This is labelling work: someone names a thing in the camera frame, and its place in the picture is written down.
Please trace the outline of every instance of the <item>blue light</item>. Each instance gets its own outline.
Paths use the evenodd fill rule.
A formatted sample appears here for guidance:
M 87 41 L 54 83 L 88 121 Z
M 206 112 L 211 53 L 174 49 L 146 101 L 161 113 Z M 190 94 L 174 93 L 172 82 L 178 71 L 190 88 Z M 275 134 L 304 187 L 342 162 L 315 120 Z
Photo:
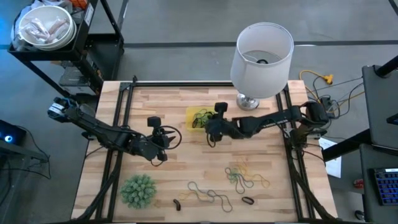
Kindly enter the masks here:
M 6 137 L 4 138 L 4 140 L 5 140 L 6 142 L 11 142 L 11 141 L 12 141 L 12 136 L 6 136 Z

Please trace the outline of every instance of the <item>white paper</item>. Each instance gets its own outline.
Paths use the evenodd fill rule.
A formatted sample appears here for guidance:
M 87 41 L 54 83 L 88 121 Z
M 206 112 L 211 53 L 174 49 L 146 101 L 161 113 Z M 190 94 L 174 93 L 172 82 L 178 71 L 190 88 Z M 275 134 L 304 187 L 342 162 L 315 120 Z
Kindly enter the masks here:
M 323 149 L 327 149 L 330 146 L 334 146 L 335 142 L 332 142 L 330 140 L 320 138 L 319 139 L 319 145 Z M 328 162 L 326 162 L 326 172 L 328 175 L 332 175 L 333 177 L 341 178 L 341 156 L 336 159 L 332 159 Z

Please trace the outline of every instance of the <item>computer keyboard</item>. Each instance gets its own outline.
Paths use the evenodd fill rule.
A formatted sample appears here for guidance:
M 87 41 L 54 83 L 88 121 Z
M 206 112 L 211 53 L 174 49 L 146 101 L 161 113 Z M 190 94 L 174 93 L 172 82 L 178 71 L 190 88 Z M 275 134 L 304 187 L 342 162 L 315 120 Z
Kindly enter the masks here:
M 398 168 L 373 171 L 380 205 L 398 205 Z

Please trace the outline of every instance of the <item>yellow tray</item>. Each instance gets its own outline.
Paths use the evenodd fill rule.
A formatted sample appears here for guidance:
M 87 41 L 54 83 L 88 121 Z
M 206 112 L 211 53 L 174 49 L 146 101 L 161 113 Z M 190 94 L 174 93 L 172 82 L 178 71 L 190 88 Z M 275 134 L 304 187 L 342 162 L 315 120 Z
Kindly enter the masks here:
M 203 132 L 204 128 L 193 128 L 192 123 L 195 120 L 195 114 L 201 112 L 204 113 L 205 110 L 207 112 L 214 112 L 214 106 L 189 106 L 185 112 L 185 127 L 187 127 L 188 131 L 192 132 Z

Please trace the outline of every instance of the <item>white bowl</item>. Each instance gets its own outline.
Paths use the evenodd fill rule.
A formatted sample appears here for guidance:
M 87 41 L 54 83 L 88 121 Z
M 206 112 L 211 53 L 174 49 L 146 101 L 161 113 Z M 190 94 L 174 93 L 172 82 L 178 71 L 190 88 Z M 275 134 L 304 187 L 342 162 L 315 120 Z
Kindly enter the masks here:
M 48 44 L 37 44 L 35 37 L 26 34 L 26 32 L 19 32 L 20 37 L 24 39 L 26 42 L 32 44 L 35 47 L 52 47 L 56 45 L 58 42 L 62 41 L 63 39 L 70 37 L 70 33 L 73 33 L 73 19 L 70 14 L 61 7 L 58 6 L 41 6 L 37 7 L 22 17 L 21 21 L 19 22 L 19 27 L 24 27 L 31 19 L 38 18 L 43 23 L 44 27 L 48 30 L 52 26 L 55 20 L 59 19 L 67 19 L 69 22 L 69 29 L 67 33 L 60 38 L 59 40 L 48 43 Z
M 64 46 L 68 45 L 76 37 L 76 33 L 77 33 L 76 24 L 75 24 L 75 22 L 72 22 L 72 23 L 73 23 L 73 26 L 72 26 L 73 32 L 70 32 L 70 35 L 68 35 L 67 38 L 65 38 L 61 41 L 57 41 L 57 45 L 54 45 L 51 47 L 48 47 L 48 46 L 44 46 L 44 47 L 36 46 L 36 47 L 40 50 L 57 50 L 57 49 L 60 49 Z

